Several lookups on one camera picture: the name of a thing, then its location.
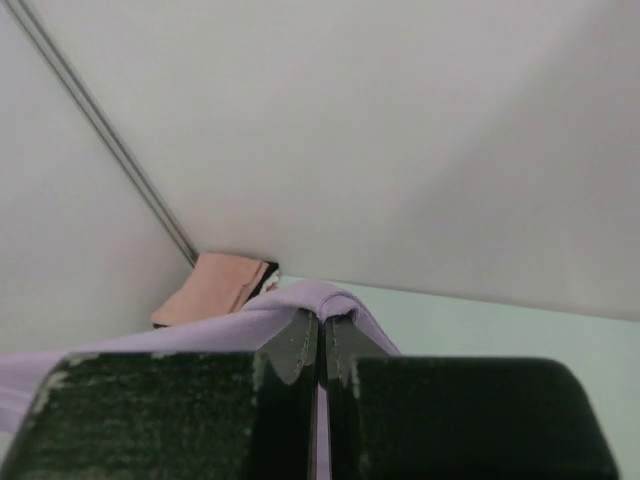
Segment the metal strip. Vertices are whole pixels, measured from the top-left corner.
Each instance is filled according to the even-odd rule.
[[[55,45],[33,9],[28,5],[28,2],[25,0],[3,1],[44,56],[47,63],[53,68],[58,79],[71,94],[71,97],[85,114],[96,133],[112,153],[114,159],[133,182],[133,185],[147,202],[156,218],[189,263],[194,265],[198,258],[197,249],[180,226],[176,217],[171,213],[167,204],[162,200],[158,191],[149,181],[129,147],[127,147],[105,113],[100,109],[78,74],[64,58],[60,49]]]

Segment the table surface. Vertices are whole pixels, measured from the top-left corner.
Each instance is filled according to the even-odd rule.
[[[332,283],[360,298],[404,354],[562,362],[587,391],[623,478],[640,478],[640,322]]]

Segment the purple cloth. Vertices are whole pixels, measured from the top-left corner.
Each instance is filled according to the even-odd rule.
[[[265,293],[237,313],[154,330],[68,350],[0,356],[0,430],[20,426],[32,397],[51,369],[70,352],[254,351],[276,336],[299,308],[320,321],[352,313],[354,324],[390,354],[399,354],[369,310],[355,296],[317,280]],[[317,478],[330,478],[327,403],[318,395]]]

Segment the purple towel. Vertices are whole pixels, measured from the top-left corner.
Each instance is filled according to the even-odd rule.
[[[299,308],[321,320],[351,312],[354,324],[390,354],[399,354],[355,296],[317,280],[302,280],[259,295],[237,313],[68,350],[0,356],[0,430],[18,429],[31,399],[51,369],[70,352],[254,351],[286,327]],[[317,478],[330,478],[325,392],[318,395]]]

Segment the peach fabric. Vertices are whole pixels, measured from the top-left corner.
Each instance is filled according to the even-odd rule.
[[[158,325],[183,325],[237,312],[266,269],[267,264],[261,260],[202,253],[182,288],[151,319]]]

